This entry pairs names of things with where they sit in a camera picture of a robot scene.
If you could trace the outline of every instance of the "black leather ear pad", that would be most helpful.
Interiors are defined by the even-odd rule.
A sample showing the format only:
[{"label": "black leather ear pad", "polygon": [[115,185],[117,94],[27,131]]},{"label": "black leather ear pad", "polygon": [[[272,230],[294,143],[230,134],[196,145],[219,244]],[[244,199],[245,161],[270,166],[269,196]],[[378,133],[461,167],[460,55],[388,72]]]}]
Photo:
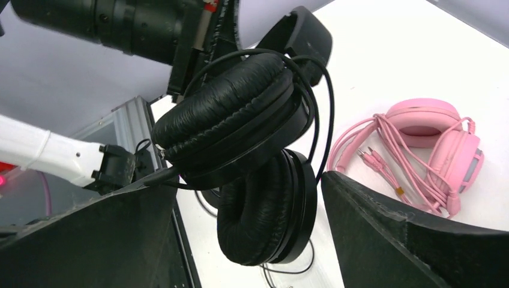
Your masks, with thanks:
[{"label": "black leather ear pad", "polygon": [[232,262],[269,261],[285,234],[293,205],[291,172],[283,152],[258,171],[221,189],[217,238]]},{"label": "black leather ear pad", "polygon": [[[169,161],[206,148],[263,111],[292,79],[278,56],[250,56],[168,111],[155,124],[152,140],[165,149]],[[263,93],[274,85],[280,86],[279,93]]]}]

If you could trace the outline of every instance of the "screw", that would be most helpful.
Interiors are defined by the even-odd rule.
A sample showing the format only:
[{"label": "screw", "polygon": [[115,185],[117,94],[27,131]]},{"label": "screw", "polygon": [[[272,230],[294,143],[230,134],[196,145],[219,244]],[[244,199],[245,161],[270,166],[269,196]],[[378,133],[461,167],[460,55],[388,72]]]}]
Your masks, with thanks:
[{"label": "screw", "polygon": [[101,15],[99,15],[99,20],[101,20],[101,22],[103,22],[103,23],[108,23],[110,18],[104,14],[101,14]]}]

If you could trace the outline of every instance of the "pink ear cup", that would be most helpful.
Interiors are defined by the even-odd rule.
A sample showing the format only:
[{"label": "pink ear cup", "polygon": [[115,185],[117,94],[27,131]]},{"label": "pink ear cup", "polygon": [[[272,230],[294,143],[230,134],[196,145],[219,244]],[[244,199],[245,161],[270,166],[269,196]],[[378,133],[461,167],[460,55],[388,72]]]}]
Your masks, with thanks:
[{"label": "pink ear cup", "polygon": [[386,114],[409,147],[432,148],[442,132],[461,118],[451,104],[437,99],[417,98],[397,103]]},{"label": "pink ear cup", "polygon": [[[435,148],[430,167],[442,175],[453,190],[467,190],[483,165],[484,154],[478,149],[480,141],[479,137],[468,132],[450,131]],[[435,175],[428,173],[425,181],[428,185],[435,183],[445,195],[449,195],[448,186]]]}]

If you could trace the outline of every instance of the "red object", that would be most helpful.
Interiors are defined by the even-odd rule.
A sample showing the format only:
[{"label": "red object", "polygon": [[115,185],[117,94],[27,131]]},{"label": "red object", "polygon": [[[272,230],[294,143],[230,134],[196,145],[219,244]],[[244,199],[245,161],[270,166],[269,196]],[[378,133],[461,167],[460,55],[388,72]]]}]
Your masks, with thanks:
[{"label": "red object", "polygon": [[0,162],[0,172],[13,170],[14,168],[15,168],[14,165]]},{"label": "red object", "polygon": [[217,11],[217,6],[219,6],[219,0],[203,0],[205,2],[205,9],[212,13]]}]

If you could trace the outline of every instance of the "headphones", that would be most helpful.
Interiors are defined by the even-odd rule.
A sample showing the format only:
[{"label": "headphones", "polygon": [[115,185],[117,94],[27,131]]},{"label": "headphones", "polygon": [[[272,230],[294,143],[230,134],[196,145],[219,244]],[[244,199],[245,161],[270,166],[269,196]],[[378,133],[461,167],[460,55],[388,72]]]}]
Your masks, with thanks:
[{"label": "headphones", "polygon": [[[462,127],[465,121],[468,122],[466,131]],[[351,133],[369,122],[366,128]],[[358,150],[374,131],[377,131],[394,161],[405,172],[412,188],[424,200],[424,205],[411,203],[387,163],[376,151],[371,148],[370,152]],[[327,169],[344,173],[358,150],[364,163],[380,173],[403,202],[436,215],[442,215],[439,208],[443,207],[450,218],[460,211],[459,194],[472,185],[483,165],[480,139],[474,133],[475,122],[470,118],[461,118],[451,104],[429,98],[410,99],[397,103],[386,114],[375,114],[348,129],[334,144]],[[335,162],[341,147],[352,138]],[[424,179],[413,169],[401,147],[426,168]],[[420,160],[409,147],[431,148],[428,163]]]},{"label": "headphones", "polygon": [[[289,263],[311,236],[321,175],[315,177],[310,161],[316,144],[309,160],[285,149],[313,120],[319,124],[314,93],[297,63],[315,63],[328,84],[330,76],[311,56],[290,59],[273,50],[250,49],[210,63],[186,93],[208,69],[241,55],[251,56],[184,94],[184,100],[157,121],[152,141],[172,167],[143,183],[189,190],[220,187],[217,234],[223,254],[245,266]],[[187,184],[170,182],[176,175]]]}]

